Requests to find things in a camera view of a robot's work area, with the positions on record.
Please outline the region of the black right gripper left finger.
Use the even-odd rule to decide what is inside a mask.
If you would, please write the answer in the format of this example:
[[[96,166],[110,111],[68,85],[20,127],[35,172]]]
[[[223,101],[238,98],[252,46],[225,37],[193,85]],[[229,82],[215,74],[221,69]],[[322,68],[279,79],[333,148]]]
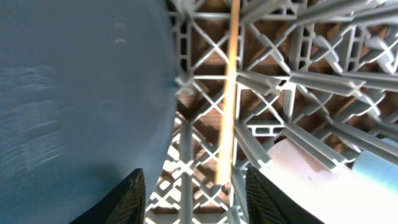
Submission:
[[[145,205],[144,172],[135,169],[72,224],[143,224]]]

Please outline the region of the dark blue plate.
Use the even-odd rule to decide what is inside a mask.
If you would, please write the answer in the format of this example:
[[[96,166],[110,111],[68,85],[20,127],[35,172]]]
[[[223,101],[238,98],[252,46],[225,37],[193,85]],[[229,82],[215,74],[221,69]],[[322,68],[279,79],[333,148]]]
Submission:
[[[159,0],[1,1],[1,222],[72,223],[133,170],[146,204],[177,63]]]

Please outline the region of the light blue cup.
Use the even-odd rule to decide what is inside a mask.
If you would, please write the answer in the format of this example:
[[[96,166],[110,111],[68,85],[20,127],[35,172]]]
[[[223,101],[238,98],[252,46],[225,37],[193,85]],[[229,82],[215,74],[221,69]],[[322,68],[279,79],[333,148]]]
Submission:
[[[371,152],[363,151],[354,161],[352,171],[397,195],[397,165]]]

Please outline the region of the wooden chopstick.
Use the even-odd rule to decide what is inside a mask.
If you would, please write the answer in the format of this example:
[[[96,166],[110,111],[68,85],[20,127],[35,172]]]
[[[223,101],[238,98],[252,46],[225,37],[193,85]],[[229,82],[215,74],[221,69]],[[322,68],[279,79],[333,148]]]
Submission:
[[[237,56],[239,44],[239,17],[241,0],[231,1],[229,23],[228,65],[225,70],[223,119],[220,126],[216,185],[224,185],[231,178],[234,143],[234,114],[236,104]]]

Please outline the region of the pink cup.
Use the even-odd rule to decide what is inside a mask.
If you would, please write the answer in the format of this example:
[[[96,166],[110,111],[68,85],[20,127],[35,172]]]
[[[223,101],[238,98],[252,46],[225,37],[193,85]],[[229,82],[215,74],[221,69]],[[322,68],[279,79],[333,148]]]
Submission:
[[[397,223],[397,194],[348,167],[330,172],[288,139],[268,154],[266,177],[324,223]]]

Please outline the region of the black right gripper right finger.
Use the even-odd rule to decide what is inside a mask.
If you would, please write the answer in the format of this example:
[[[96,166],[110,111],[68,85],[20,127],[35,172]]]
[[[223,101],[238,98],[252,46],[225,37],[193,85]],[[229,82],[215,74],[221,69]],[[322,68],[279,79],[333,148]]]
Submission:
[[[250,224],[322,224],[257,168],[246,172],[246,204]]]

